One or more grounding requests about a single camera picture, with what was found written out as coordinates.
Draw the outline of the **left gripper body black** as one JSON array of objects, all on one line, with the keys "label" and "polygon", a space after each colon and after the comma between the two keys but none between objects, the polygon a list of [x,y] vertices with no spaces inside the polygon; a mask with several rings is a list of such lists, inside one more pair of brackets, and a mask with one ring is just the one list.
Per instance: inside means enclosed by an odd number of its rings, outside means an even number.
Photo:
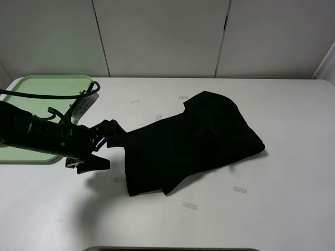
[{"label": "left gripper body black", "polygon": [[76,154],[97,152],[100,149],[93,147],[93,133],[89,128],[86,127],[76,127],[69,139],[71,139],[71,144],[69,146],[71,153],[66,159],[67,167],[77,167],[77,165],[80,163],[75,158]]}]

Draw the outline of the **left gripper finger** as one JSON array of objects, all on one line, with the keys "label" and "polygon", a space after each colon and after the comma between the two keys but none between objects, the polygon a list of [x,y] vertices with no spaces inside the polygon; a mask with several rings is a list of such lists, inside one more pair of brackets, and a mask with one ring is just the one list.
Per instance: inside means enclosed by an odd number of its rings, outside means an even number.
[{"label": "left gripper finger", "polygon": [[94,148],[101,148],[104,144],[107,148],[117,147],[119,143],[116,137],[126,133],[116,120],[104,120],[90,130],[93,133]]}]

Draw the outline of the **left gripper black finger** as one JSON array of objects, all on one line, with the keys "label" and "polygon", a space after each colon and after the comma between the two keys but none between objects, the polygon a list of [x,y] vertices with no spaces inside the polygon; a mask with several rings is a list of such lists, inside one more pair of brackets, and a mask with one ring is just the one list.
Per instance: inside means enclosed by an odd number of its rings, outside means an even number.
[{"label": "left gripper black finger", "polygon": [[75,158],[80,162],[76,167],[77,174],[110,169],[110,160],[92,153],[76,154]]}]

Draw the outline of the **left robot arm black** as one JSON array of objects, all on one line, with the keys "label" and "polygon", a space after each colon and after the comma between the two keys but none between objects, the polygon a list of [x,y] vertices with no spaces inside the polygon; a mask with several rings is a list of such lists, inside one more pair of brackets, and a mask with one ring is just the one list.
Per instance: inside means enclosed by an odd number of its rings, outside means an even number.
[{"label": "left robot arm black", "polygon": [[116,120],[104,120],[88,128],[73,124],[54,109],[50,112],[60,116],[60,122],[39,118],[2,101],[1,144],[64,157],[65,166],[75,168],[78,174],[110,168],[109,160],[93,153],[103,145],[118,146],[116,137],[125,134],[125,130]]}]

